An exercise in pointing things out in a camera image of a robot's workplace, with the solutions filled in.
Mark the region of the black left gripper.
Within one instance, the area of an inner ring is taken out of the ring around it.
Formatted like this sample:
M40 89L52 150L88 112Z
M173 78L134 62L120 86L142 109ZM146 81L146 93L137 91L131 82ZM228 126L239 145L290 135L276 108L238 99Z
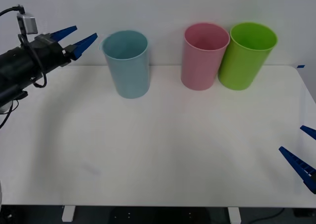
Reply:
M76 26L71 26L54 33L40 34L33 41L26 40L26 51L29 57L28 70L30 72L40 72L40 64L36 59L36 53L44 72L51 72L57 67L68 65L71 60L78 60L98 38L96 33L75 43L62 47L59 41L77 30Z

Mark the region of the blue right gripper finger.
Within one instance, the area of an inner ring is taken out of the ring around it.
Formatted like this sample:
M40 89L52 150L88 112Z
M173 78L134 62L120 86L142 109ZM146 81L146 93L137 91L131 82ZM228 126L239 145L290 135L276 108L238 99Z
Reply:
M316 193L316 170L293 153L288 151L286 148L281 146L279 148L281 154L288 161L290 166L295 170L295 172L302 179L305 186L313 193Z
M308 134L313 139L316 139L316 130L315 129L309 128L307 126L301 126L300 130L302 130L303 132Z

